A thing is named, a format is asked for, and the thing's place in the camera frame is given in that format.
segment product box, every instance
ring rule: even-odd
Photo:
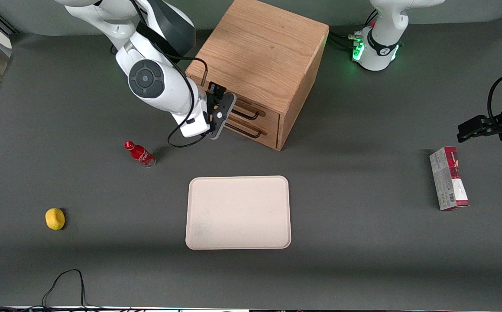
[[[459,175],[456,147],[445,147],[430,155],[439,210],[453,211],[467,207],[468,197]]]

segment drawer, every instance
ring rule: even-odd
[[[265,130],[269,133],[277,133],[280,123],[280,115],[278,113],[251,104],[239,96],[231,111],[230,119],[236,122],[243,120],[257,129]]]
[[[279,114],[238,97],[227,121],[227,128],[275,149],[279,122]]]
[[[232,117],[227,120],[225,127],[235,133],[241,134],[244,137],[268,146],[269,148],[276,149],[278,142],[277,130],[275,132],[271,132],[269,130],[259,129],[245,119]]]

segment green light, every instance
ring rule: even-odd
[[[360,60],[360,57],[362,56],[363,51],[364,51],[364,43],[360,43],[360,45],[358,47],[354,48],[353,59],[355,61]]]
[[[392,61],[395,59],[395,56],[397,56],[397,50],[398,49],[399,49],[399,44],[397,44],[397,47],[395,47],[395,52],[393,52],[393,56],[391,57]]]

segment gray table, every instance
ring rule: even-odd
[[[329,45],[282,152],[229,131],[167,148],[174,120],[132,96],[106,38],[14,41],[0,89],[0,304],[36,304],[79,268],[101,306],[502,311],[502,143],[458,146],[471,200],[459,211],[437,209],[428,162],[485,113],[502,20],[411,26],[378,73]],[[132,161],[124,140],[158,165]],[[277,174],[290,182],[287,249],[185,246],[190,180]],[[66,231],[46,227],[51,207],[67,208]],[[78,295],[65,276],[49,303]]]

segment metal drawer handle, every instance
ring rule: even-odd
[[[257,134],[251,134],[251,133],[249,133],[249,132],[247,132],[245,130],[237,128],[236,126],[232,126],[229,123],[226,123],[226,127],[231,128],[231,129],[233,129],[235,131],[241,132],[241,133],[245,134],[245,136],[248,136],[248,137],[253,138],[253,139],[257,139],[262,134],[261,130],[258,130],[259,132]]]
[[[247,120],[255,120],[255,119],[256,119],[256,118],[258,118],[258,116],[259,116],[259,111],[258,111],[258,110],[257,110],[257,112],[255,113],[255,115],[254,115],[254,116],[245,115],[245,114],[243,114],[243,113],[241,113],[241,112],[237,112],[235,109],[231,109],[231,112],[232,112],[233,114],[236,114],[236,115],[238,115],[238,116],[241,116],[241,117],[243,117],[243,118],[245,118],[245,119],[247,119]]]

